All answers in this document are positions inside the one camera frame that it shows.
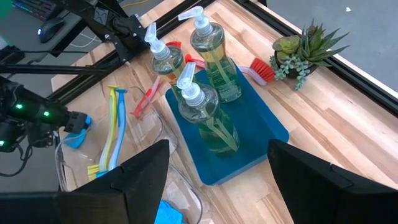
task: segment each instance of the clear plastic bin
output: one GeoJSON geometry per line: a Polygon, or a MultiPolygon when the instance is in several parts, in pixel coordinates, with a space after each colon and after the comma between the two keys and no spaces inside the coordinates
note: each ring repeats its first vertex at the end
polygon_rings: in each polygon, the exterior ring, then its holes
{"type": "MultiPolygon", "coordinates": [[[[144,108],[139,118],[129,114],[129,112],[135,110],[142,97],[144,97],[144,92],[136,87],[128,88],[125,94],[127,127],[124,133],[118,164],[161,139],[169,140],[170,154],[177,147],[177,137],[165,125],[151,104],[148,104],[144,108]]],[[[69,147],[68,142],[74,141],[75,138],[79,138],[80,136],[61,140],[61,143],[55,150],[55,161],[62,191],[75,190],[90,181],[87,168],[88,166],[99,163],[101,152],[108,135],[108,126],[107,114],[98,119],[92,118],[92,125],[87,129],[85,140],[78,149],[69,147]]],[[[67,133],[60,131],[61,139],[66,135],[67,133]]],[[[118,130],[115,130],[109,158],[116,144],[117,135],[118,130]]],[[[169,166],[163,196],[163,200],[168,201],[184,214],[186,218],[185,222],[189,224],[208,223],[205,222],[207,218],[202,219],[203,217],[209,217],[209,210],[207,208],[203,209],[203,205],[206,203],[198,197],[198,194],[186,179],[171,165],[169,166]]]]}

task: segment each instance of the yellow dish soap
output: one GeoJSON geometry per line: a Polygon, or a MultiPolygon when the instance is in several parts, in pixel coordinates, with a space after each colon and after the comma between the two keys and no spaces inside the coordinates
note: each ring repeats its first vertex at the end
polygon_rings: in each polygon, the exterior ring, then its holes
{"type": "Polygon", "coordinates": [[[206,72],[211,85],[217,90],[221,102],[238,99],[242,89],[233,61],[226,56],[224,29],[210,22],[203,8],[196,6],[181,13],[178,19],[195,18],[195,31],[191,35],[192,47],[205,59],[206,72]]]}
{"type": "Polygon", "coordinates": [[[177,86],[182,89],[178,110],[189,122],[197,124],[206,146],[217,156],[230,156],[239,148],[238,132],[231,118],[220,108],[217,91],[193,81],[196,64],[187,63],[177,86]]]}
{"type": "Polygon", "coordinates": [[[180,101],[181,90],[177,88],[176,83],[185,68],[181,49],[168,47],[163,40],[156,37],[155,22],[148,26],[144,40],[150,44],[150,51],[154,54],[151,61],[152,69],[171,84],[176,99],[180,101]]]}

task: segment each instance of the wooden countertop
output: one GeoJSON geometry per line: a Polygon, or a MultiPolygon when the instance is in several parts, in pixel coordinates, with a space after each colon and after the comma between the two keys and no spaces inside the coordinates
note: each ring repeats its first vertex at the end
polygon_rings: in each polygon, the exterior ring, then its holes
{"type": "MultiPolygon", "coordinates": [[[[142,16],[141,22],[147,26],[180,2],[182,0],[165,0],[142,16]]],[[[271,45],[280,34],[235,2],[218,0],[205,9],[205,14],[225,28],[228,55],[238,65],[249,66],[254,57],[268,61],[273,54],[271,45]]],[[[188,21],[164,40],[182,41],[183,51],[199,58],[189,44],[193,29],[193,22],[188,21]]],[[[112,50],[111,44],[101,44],[76,65],[92,64],[112,50]]],[[[106,112],[107,85],[138,86],[148,90],[155,80],[150,58],[149,51],[135,58],[130,62],[131,66],[121,67],[71,102],[69,109],[88,113],[95,119],[106,112]]],[[[71,76],[57,75],[52,79],[53,89],[70,79],[71,76]]],[[[294,80],[267,86],[258,86],[250,78],[248,80],[288,129],[290,144],[398,189],[398,119],[393,115],[326,68],[311,74],[300,91],[293,91],[294,80]]],[[[209,202],[213,211],[209,222],[293,223],[268,161],[220,186],[208,187],[200,182],[182,134],[163,97],[168,88],[167,83],[160,87],[154,106],[178,137],[177,153],[172,154],[170,161],[209,202]]]]}

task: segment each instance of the white pump nozzle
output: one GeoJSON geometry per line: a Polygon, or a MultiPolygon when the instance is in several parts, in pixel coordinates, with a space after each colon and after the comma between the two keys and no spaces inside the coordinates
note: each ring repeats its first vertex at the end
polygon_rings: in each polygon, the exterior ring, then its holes
{"type": "Polygon", "coordinates": [[[192,82],[195,68],[195,62],[188,62],[177,80],[177,87],[182,90],[182,97],[188,106],[198,106],[205,99],[205,93],[199,85],[192,82]]]}
{"type": "Polygon", "coordinates": [[[197,33],[200,37],[205,37],[213,31],[213,27],[210,24],[210,20],[203,13],[203,7],[195,6],[180,15],[178,15],[178,19],[184,20],[189,18],[195,18],[194,25],[197,29],[197,33]]]}
{"type": "Polygon", "coordinates": [[[148,26],[144,40],[150,44],[150,51],[156,59],[166,59],[170,55],[170,49],[166,46],[166,43],[156,37],[156,22],[148,26]]]}

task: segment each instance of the blue object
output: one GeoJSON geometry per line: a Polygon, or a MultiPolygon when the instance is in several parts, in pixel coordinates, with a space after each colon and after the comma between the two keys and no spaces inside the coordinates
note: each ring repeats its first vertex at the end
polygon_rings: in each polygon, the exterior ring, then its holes
{"type": "Polygon", "coordinates": [[[174,209],[169,203],[160,201],[157,210],[155,224],[182,224],[183,215],[174,209]]]}
{"type": "MultiPolygon", "coordinates": [[[[240,70],[237,67],[236,69],[243,94],[235,101],[221,104],[221,108],[232,119],[240,139],[240,147],[231,157],[218,157],[210,152],[199,135],[197,125],[189,123],[181,116],[173,92],[168,90],[166,93],[166,99],[180,126],[200,180],[206,185],[222,184],[267,159],[270,139],[283,142],[289,140],[289,132],[240,70]]],[[[195,77],[199,83],[209,84],[204,70],[198,72],[195,77]]]]}
{"type": "MultiPolygon", "coordinates": [[[[91,126],[91,117],[87,115],[86,118],[86,124],[90,127],[91,126]]],[[[65,136],[64,139],[69,139],[64,142],[67,146],[69,146],[72,149],[78,149],[81,144],[83,144],[83,141],[86,139],[86,129],[82,129],[80,131],[80,134],[75,134],[75,133],[69,133],[65,136]]]]}
{"type": "Polygon", "coordinates": [[[126,103],[124,101],[124,94],[127,92],[127,90],[122,88],[117,88],[115,90],[116,92],[119,93],[118,97],[119,133],[118,133],[118,140],[116,141],[116,145],[113,149],[111,159],[109,160],[108,171],[113,170],[118,166],[118,160],[119,160],[120,150],[122,148],[124,132],[126,132],[126,103]]]}

